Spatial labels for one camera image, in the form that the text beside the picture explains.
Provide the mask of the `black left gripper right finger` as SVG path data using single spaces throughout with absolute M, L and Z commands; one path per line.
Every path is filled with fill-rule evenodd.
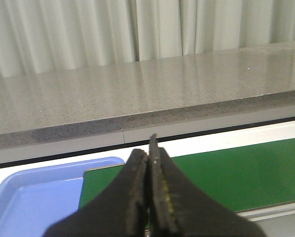
M 156 135 L 149 141 L 148 181 L 152 237 L 264 237 L 241 217 L 197 188 L 176 166 Z

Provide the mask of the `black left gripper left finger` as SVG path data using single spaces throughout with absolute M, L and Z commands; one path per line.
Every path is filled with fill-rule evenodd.
M 142 237 L 148 222 L 148 156 L 134 149 L 128 161 L 86 206 L 50 226 L 46 237 Z

